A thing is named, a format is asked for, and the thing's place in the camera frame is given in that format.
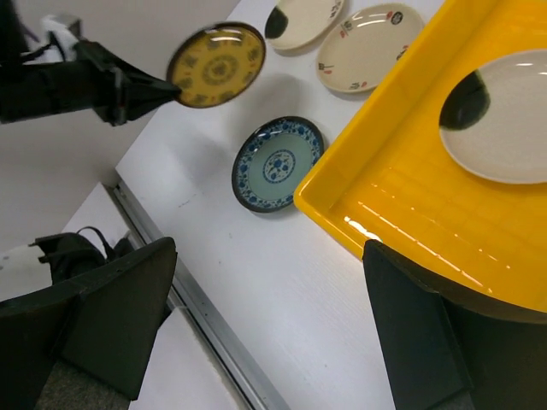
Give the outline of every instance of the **white table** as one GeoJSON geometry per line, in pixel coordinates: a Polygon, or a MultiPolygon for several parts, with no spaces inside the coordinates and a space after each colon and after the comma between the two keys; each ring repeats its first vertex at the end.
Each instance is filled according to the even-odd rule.
{"type": "MultiPolygon", "coordinates": [[[[349,3],[345,15],[371,5],[349,3]]],[[[428,21],[442,0],[406,3],[428,21]]],[[[274,4],[242,0],[229,20],[262,30],[274,4]]],[[[259,125],[301,115],[331,143],[365,100],[325,89],[318,44],[308,50],[268,48],[259,79],[224,106],[162,107],[117,171],[287,407],[392,409],[361,262],[295,208],[261,216],[232,193],[232,162],[259,125]]]]}

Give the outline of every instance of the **dark plate rim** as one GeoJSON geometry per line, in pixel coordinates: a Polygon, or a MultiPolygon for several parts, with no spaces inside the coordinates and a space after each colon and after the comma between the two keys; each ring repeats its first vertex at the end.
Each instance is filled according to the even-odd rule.
{"type": "Polygon", "coordinates": [[[167,73],[166,73],[166,76],[165,76],[166,81],[171,83],[171,84],[174,84],[173,81],[171,80],[171,76],[173,75],[175,63],[176,63],[176,61],[178,61],[180,55],[185,51],[185,49],[194,40],[196,40],[197,38],[200,38],[202,35],[204,35],[204,33],[206,33],[209,30],[217,30],[219,28],[224,28],[224,27],[243,28],[243,29],[248,30],[248,31],[252,32],[253,34],[255,34],[258,37],[258,39],[260,40],[260,43],[261,43],[262,49],[263,49],[263,53],[262,53],[262,60],[260,61],[260,67],[258,68],[258,71],[256,72],[255,78],[253,78],[253,80],[251,82],[249,82],[249,84],[247,84],[244,88],[242,88],[241,91],[236,93],[233,97],[227,99],[226,101],[219,102],[216,105],[208,105],[207,107],[199,107],[199,106],[195,106],[195,105],[191,105],[191,104],[187,104],[185,102],[182,102],[179,98],[177,98],[176,101],[180,105],[183,105],[183,106],[188,107],[188,108],[202,109],[202,108],[218,107],[219,105],[225,104],[225,103],[231,101],[232,99],[234,99],[235,97],[238,97],[241,94],[243,94],[243,92],[246,91],[250,87],[250,85],[255,82],[255,80],[260,75],[260,72],[264,68],[264,62],[266,61],[266,41],[264,40],[264,37],[260,34],[260,32],[258,30],[256,30],[253,26],[251,26],[250,24],[243,23],[242,21],[222,21],[222,22],[219,22],[219,23],[212,24],[210,26],[205,26],[205,27],[200,28],[199,30],[194,32],[189,38],[187,38],[184,41],[183,44],[181,44],[179,46],[179,48],[174,52],[173,56],[171,57],[171,60],[169,61],[168,70],[167,70],[167,73]]]}
{"type": "Polygon", "coordinates": [[[244,207],[246,207],[247,209],[249,209],[252,212],[256,212],[256,213],[259,213],[259,214],[271,214],[272,212],[279,211],[279,210],[281,210],[283,208],[286,208],[289,205],[294,203],[294,194],[293,194],[292,195],[292,201],[288,202],[287,204],[285,204],[283,206],[276,207],[276,208],[257,207],[255,205],[253,205],[252,203],[247,202],[243,198],[243,196],[239,192],[239,188],[238,188],[238,184],[237,184],[238,163],[239,163],[239,160],[241,159],[241,157],[243,156],[243,153],[244,153],[245,149],[249,146],[249,144],[252,141],[255,140],[255,138],[258,136],[258,134],[261,133],[261,131],[264,128],[268,128],[268,127],[273,126],[273,125],[275,125],[275,124],[277,124],[281,121],[284,121],[284,120],[293,121],[293,122],[300,123],[300,124],[303,124],[303,125],[307,126],[316,135],[316,137],[319,140],[319,151],[320,151],[319,157],[321,158],[323,156],[323,154],[325,153],[325,143],[323,141],[323,134],[321,133],[319,128],[313,122],[311,122],[310,120],[307,120],[303,117],[299,117],[299,116],[296,116],[296,115],[287,115],[287,116],[284,116],[284,117],[278,117],[278,118],[276,118],[274,120],[270,120],[267,123],[262,124],[261,126],[256,128],[256,130],[252,134],[250,134],[250,136],[245,140],[244,144],[241,146],[241,149],[239,150],[238,154],[236,155],[236,159],[234,160],[233,165],[232,165],[232,190],[233,190],[233,194],[236,196],[236,198],[238,199],[238,201],[241,205],[243,205],[244,207]]]}

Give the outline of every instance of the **plate rim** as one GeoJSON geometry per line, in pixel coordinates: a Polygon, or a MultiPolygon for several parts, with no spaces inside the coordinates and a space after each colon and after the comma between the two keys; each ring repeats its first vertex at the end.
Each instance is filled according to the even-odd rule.
{"type": "Polygon", "coordinates": [[[255,205],[253,205],[252,203],[246,201],[243,196],[241,195],[238,187],[237,187],[237,176],[238,176],[238,163],[241,159],[241,157],[243,156],[244,154],[244,150],[245,148],[247,148],[247,146],[255,140],[255,138],[258,136],[258,134],[264,129],[264,128],[267,128],[269,126],[273,126],[275,125],[276,123],[278,122],[281,122],[283,120],[290,120],[290,121],[293,121],[293,122],[296,122],[296,123],[301,123],[301,124],[304,124],[306,125],[307,127],[309,127],[309,129],[311,129],[311,131],[315,134],[315,136],[317,137],[318,141],[319,141],[319,151],[320,151],[320,155],[319,157],[321,158],[323,156],[323,154],[325,153],[325,142],[323,140],[323,134],[321,133],[321,131],[319,130],[319,128],[310,120],[306,119],[306,118],[303,118],[303,117],[300,117],[298,115],[285,115],[285,116],[282,116],[282,117],[278,117],[278,118],[274,118],[273,120],[270,120],[264,124],[262,124],[261,126],[259,126],[258,128],[256,128],[251,134],[250,136],[245,140],[245,142],[243,143],[243,145],[241,146],[241,148],[239,149],[238,151],[238,154],[236,155],[236,158],[235,160],[233,161],[233,165],[232,165],[232,190],[233,190],[233,194],[236,196],[236,198],[238,199],[238,202],[243,205],[245,208],[249,209],[250,211],[252,212],[256,212],[258,214],[271,214],[272,212],[276,212],[276,211],[279,211],[283,208],[286,208],[288,207],[289,205],[291,205],[292,203],[294,203],[294,193],[292,195],[292,201],[286,203],[285,205],[282,205],[282,206],[279,206],[279,207],[275,207],[275,208],[261,208],[261,207],[257,207],[255,205]]]}
{"type": "MultiPolygon", "coordinates": [[[[515,53],[511,53],[511,54],[508,54],[508,55],[505,55],[505,56],[500,56],[498,58],[495,58],[494,60],[490,60],[488,62],[486,62],[485,64],[475,68],[473,71],[471,71],[470,73],[473,73],[473,72],[478,72],[479,75],[481,75],[481,70],[484,70],[486,68],[490,68],[491,66],[493,65],[496,65],[498,64],[499,62],[503,61],[503,60],[507,60],[509,58],[516,58],[516,57],[519,57],[519,56],[525,56],[527,54],[536,54],[536,53],[541,53],[541,54],[545,54],[545,56],[547,57],[547,48],[540,48],[540,49],[529,49],[529,50],[523,50],[523,51],[517,51],[515,53]]],[[[460,82],[465,79],[465,77],[467,76],[464,76],[462,77],[449,91],[449,94],[452,92],[452,90],[454,90],[458,84],[460,84],[460,82]]],[[[446,98],[444,99],[443,101],[443,105],[441,105],[441,110],[444,106],[444,102],[446,102],[446,99],[448,98],[449,94],[446,96],[446,98]]],[[[449,157],[460,167],[462,167],[465,171],[471,173],[472,175],[474,175],[475,177],[479,177],[479,178],[482,178],[482,179],[485,179],[487,181],[491,181],[491,182],[496,182],[496,183],[499,183],[499,184],[508,184],[508,185],[537,185],[537,184],[544,184],[544,183],[547,183],[547,176],[543,177],[542,179],[538,179],[538,180],[533,180],[533,182],[530,180],[530,179],[503,179],[503,178],[496,178],[496,177],[492,177],[492,176],[488,176],[487,174],[484,174],[484,173],[481,173],[479,171],[476,171],[476,170],[473,170],[471,167],[469,167],[468,165],[465,165],[463,162],[461,162],[453,153],[452,149],[449,149],[449,145],[447,144],[446,142],[446,136],[443,134],[443,127],[440,126],[440,124],[438,123],[438,135],[440,136],[440,139],[441,139],[441,143],[443,144],[443,147],[444,147],[444,150],[446,151],[446,153],[449,155],[449,157]]]]}
{"type": "MultiPolygon", "coordinates": [[[[272,11],[270,11],[269,15],[268,15],[268,18],[269,16],[272,14],[272,12],[274,11],[274,9],[276,7],[278,7],[281,3],[283,2],[286,2],[286,1],[289,1],[289,0],[279,0],[275,6],[273,6],[272,8],[272,11]]],[[[331,28],[332,24],[336,21],[336,19],[340,16],[340,14],[342,13],[342,11],[345,9],[345,5],[346,5],[346,0],[340,0],[341,1],[341,4],[340,4],[340,8],[338,9],[338,11],[336,12],[336,14],[321,28],[321,30],[315,35],[313,36],[310,40],[307,40],[303,43],[300,43],[299,45],[295,45],[295,46],[292,46],[292,47],[276,47],[275,45],[272,44],[271,40],[269,38],[266,38],[266,41],[268,42],[268,44],[270,44],[272,46],[272,48],[274,50],[278,50],[278,51],[292,51],[292,50],[298,50],[298,49],[301,49],[302,47],[310,44],[310,43],[313,43],[317,38],[319,38],[320,36],[322,36],[323,34],[325,34],[325,32],[331,28]]]]}
{"type": "MultiPolygon", "coordinates": [[[[348,21],[349,19],[353,18],[354,15],[358,15],[359,13],[362,13],[363,11],[366,11],[366,10],[369,10],[369,9],[376,9],[376,8],[379,8],[379,7],[385,7],[385,6],[397,6],[399,8],[405,8],[407,9],[408,11],[410,11],[411,14],[415,15],[416,18],[418,19],[418,21],[420,22],[421,24],[421,30],[423,30],[423,28],[425,27],[425,23],[424,23],[424,20],[422,19],[420,13],[418,13],[418,11],[416,9],[414,9],[413,7],[409,6],[408,4],[404,4],[404,3],[397,3],[397,2],[394,2],[394,3],[379,3],[379,4],[375,4],[375,5],[372,5],[372,6],[369,6],[369,7],[365,7],[363,9],[359,9],[357,10],[355,13],[352,13],[351,15],[349,15],[348,17],[346,17],[341,23],[340,25],[343,25],[346,21],[348,21]]],[[[326,87],[328,88],[329,90],[332,90],[332,91],[336,91],[336,92],[341,92],[341,93],[344,93],[344,94],[359,94],[361,92],[365,92],[365,91],[370,91],[376,87],[378,87],[378,85],[381,83],[381,81],[378,83],[378,84],[367,84],[367,86],[365,88],[361,88],[361,89],[357,89],[357,90],[348,90],[348,89],[340,89],[340,88],[336,88],[336,87],[332,87],[330,85],[327,85],[325,84],[325,82],[323,81],[323,78],[321,77],[321,71],[319,70],[318,66],[319,66],[319,60],[320,60],[320,56],[321,56],[321,52],[323,51],[323,49],[325,48],[325,44],[327,42],[327,40],[332,37],[332,36],[335,36],[336,34],[338,33],[337,31],[337,28],[336,27],[333,27],[331,29],[331,31],[326,35],[325,37],[325,40],[323,40],[323,43],[321,43],[321,46],[319,48],[319,50],[317,51],[317,57],[315,58],[315,75],[317,76],[317,78],[319,79],[319,81],[326,87]]]]}
{"type": "Polygon", "coordinates": [[[173,71],[174,71],[176,61],[178,61],[180,55],[185,51],[185,49],[188,47],[188,45],[191,42],[193,42],[194,40],[196,40],[197,38],[199,38],[200,36],[202,36],[204,33],[206,33],[209,30],[218,30],[219,28],[234,27],[234,26],[235,27],[242,27],[245,30],[248,30],[248,31],[252,32],[253,34],[256,35],[256,37],[260,41],[260,44],[262,46],[262,59],[260,61],[260,66],[258,68],[258,71],[256,72],[255,78],[253,78],[253,80],[251,80],[249,82],[249,84],[247,84],[244,88],[242,88],[240,92],[238,92],[235,95],[233,95],[232,97],[228,98],[226,101],[219,102],[216,105],[210,105],[210,106],[207,106],[207,107],[197,107],[197,106],[190,105],[190,104],[187,104],[185,102],[182,102],[179,98],[176,98],[175,101],[177,103],[179,103],[180,105],[183,105],[184,107],[195,108],[195,109],[219,107],[220,105],[228,103],[229,101],[233,100],[235,97],[238,97],[241,94],[243,94],[250,87],[250,85],[253,84],[255,82],[255,80],[258,78],[258,76],[260,75],[262,69],[264,68],[264,62],[266,61],[266,49],[267,49],[267,47],[266,47],[266,41],[264,40],[264,36],[262,36],[261,33],[256,28],[254,28],[252,25],[244,23],[242,21],[219,21],[217,23],[213,23],[213,24],[204,26],[204,27],[196,30],[189,38],[187,38],[186,40],[184,40],[182,42],[182,44],[173,53],[173,55],[171,56],[171,59],[169,60],[168,69],[167,69],[166,74],[165,74],[165,80],[168,83],[173,84],[173,81],[171,81],[171,76],[173,75],[173,71]]]}

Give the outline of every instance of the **oval plate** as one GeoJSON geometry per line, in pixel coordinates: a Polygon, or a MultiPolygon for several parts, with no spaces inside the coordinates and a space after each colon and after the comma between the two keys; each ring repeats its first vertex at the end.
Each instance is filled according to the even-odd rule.
{"type": "Polygon", "coordinates": [[[444,147],[460,166],[506,184],[547,182],[547,50],[491,61],[450,93],[440,117],[444,147]]]}
{"type": "Polygon", "coordinates": [[[254,27],[227,21],[188,38],[169,63],[167,81],[182,89],[182,105],[215,107],[245,91],[265,58],[264,38],[254,27]]]}
{"type": "Polygon", "coordinates": [[[232,169],[232,188],[251,211],[270,213],[292,204],[294,190],[324,152],[317,127],[301,117],[281,117],[245,141],[232,169]]]}
{"type": "Polygon", "coordinates": [[[327,88],[345,93],[377,86],[418,37],[424,23],[398,3],[363,9],[326,36],[315,68],[327,88]]]}
{"type": "Polygon", "coordinates": [[[338,17],[345,0],[280,0],[264,35],[276,50],[294,50],[318,38],[338,17]]]}

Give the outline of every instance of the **white plate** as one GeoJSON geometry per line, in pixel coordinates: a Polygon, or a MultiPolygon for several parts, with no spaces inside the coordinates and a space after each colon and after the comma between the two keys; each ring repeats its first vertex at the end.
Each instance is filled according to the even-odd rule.
{"type": "Polygon", "coordinates": [[[491,61],[462,80],[444,103],[444,147],[482,178],[547,182],[546,96],[547,50],[491,61]]]}
{"type": "Polygon", "coordinates": [[[277,50],[294,50],[318,38],[335,20],[345,0],[280,0],[264,29],[277,50]]]}
{"type": "Polygon", "coordinates": [[[354,93],[380,83],[424,23],[412,8],[388,3],[363,9],[326,36],[316,72],[331,90],[354,93]]]}

